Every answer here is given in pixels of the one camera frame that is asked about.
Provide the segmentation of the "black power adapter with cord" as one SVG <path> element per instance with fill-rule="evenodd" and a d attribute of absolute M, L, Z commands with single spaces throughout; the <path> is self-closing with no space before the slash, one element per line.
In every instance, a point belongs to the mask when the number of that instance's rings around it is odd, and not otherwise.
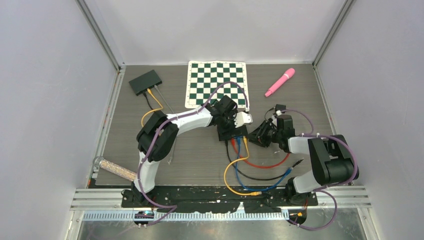
<path fill-rule="evenodd" d="M 272 114 L 273 114 L 273 112 L 274 112 L 274 110 L 281 110 L 281 113 L 283 114 L 285 111 L 286 111 L 286 106 L 285 105 L 283 105 L 283 104 L 276 104 L 274 107 L 272 107 L 272 108 L 270 108 L 269 110 L 267 110 L 266 112 L 265 112 L 265 114 L 264 114 L 264 120 L 266 121 L 266 122 L 271 122 L 270 120 L 269 120 L 269 118 L 272 116 Z"/>

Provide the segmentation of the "green white chessboard mat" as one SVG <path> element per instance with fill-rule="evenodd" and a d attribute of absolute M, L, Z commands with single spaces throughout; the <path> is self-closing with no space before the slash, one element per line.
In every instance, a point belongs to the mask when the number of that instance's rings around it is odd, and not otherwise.
<path fill-rule="evenodd" d="M 195 109 L 206 102 L 221 84 L 210 102 L 228 96 L 239 108 L 249 102 L 247 67 L 241 61 L 195 61 L 188 62 L 184 106 Z"/>

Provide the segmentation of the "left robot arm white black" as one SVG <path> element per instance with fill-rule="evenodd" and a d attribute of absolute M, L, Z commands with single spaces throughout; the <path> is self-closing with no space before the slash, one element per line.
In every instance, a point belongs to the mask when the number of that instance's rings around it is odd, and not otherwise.
<path fill-rule="evenodd" d="M 160 162 L 169 155 L 176 138 L 186 132 L 215 126 L 219 141 L 229 141 L 247 134 L 243 121 L 247 113 L 239 112 L 236 102 L 228 96 L 219 101 L 206 101 L 199 107 L 180 113 L 165 114 L 158 110 L 136 136 L 139 164 L 130 189 L 121 192 L 124 208 L 175 208 L 177 201 L 160 202 L 165 195 L 156 189 L 156 175 Z"/>

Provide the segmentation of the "pink cylindrical device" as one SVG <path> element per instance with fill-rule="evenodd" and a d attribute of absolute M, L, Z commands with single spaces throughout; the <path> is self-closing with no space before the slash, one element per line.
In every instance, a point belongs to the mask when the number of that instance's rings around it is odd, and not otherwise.
<path fill-rule="evenodd" d="M 287 80 L 293 77 L 295 74 L 294 68 L 289 68 L 286 70 L 283 75 L 265 92 L 264 96 L 267 98 L 274 94 Z"/>

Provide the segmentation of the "flat black network switch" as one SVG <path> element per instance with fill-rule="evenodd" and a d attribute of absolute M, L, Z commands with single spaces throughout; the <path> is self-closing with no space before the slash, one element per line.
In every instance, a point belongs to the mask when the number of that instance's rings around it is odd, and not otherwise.
<path fill-rule="evenodd" d="M 159 77 L 155 70 L 150 70 L 147 73 L 144 73 L 132 80 L 130 80 L 129 85 L 136 96 L 145 93 L 147 90 L 150 90 L 154 86 L 162 84 L 162 79 Z"/>

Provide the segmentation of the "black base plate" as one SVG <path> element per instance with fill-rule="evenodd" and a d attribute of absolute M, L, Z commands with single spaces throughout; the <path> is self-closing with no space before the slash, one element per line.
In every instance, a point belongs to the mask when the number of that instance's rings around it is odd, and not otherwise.
<path fill-rule="evenodd" d="M 278 213 L 282 207 L 303 209 L 318 205 L 316 195 L 288 195 L 284 188 L 274 188 L 257 196 L 234 194 L 225 186 L 156 186 L 147 193 L 149 199 L 132 186 L 121 191 L 123 208 L 150 208 L 167 213 L 234 213 L 239 207 L 249 214 Z"/>

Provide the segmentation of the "glitter filled clear tube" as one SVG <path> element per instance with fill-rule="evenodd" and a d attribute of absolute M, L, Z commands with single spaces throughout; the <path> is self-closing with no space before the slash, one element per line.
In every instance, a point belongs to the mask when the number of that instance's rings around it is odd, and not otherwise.
<path fill-rule="evenodd" d="M 134 181 L 137 177 L 137 174 L 127 168 L 124 168 L 118 164 L 115 164 L 111 161 L 106 160 L 102 156 L 97 156 L 93 160 L 93 165 L 96 168 L 104 169 L 114 175 L 117 175 L 128 181 Z"/>

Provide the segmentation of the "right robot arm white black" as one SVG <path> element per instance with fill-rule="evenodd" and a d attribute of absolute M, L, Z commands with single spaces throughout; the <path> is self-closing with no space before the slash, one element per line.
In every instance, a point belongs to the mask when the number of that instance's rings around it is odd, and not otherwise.
<path fill-rule="evenodd" d="M 290 178 L 285 185 L 283 198 L 291 205 L 299 205 L 316 189 L 349 183 L 359 177 L 358 165 L 343 135 L 297 136 L 290 115 L 263 121 L 247 138 L 264 148 L 274 143 L 286 153 L 309 156 L 311 170 Z"/>

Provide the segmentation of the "ribbed black network switch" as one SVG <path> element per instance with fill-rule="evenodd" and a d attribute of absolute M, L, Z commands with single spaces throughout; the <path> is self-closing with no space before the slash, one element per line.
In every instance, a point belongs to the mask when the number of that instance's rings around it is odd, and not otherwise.
<path fill-rule="evenodd" d="M 221 126 L 217 126 L 218 140 L 221 141 L 229 141 L 235 137 L 243 137 L 247 136 L 248 129 L 246 125 L 242 125 L 240 127 L 233 128 L 223 128 Z"/>

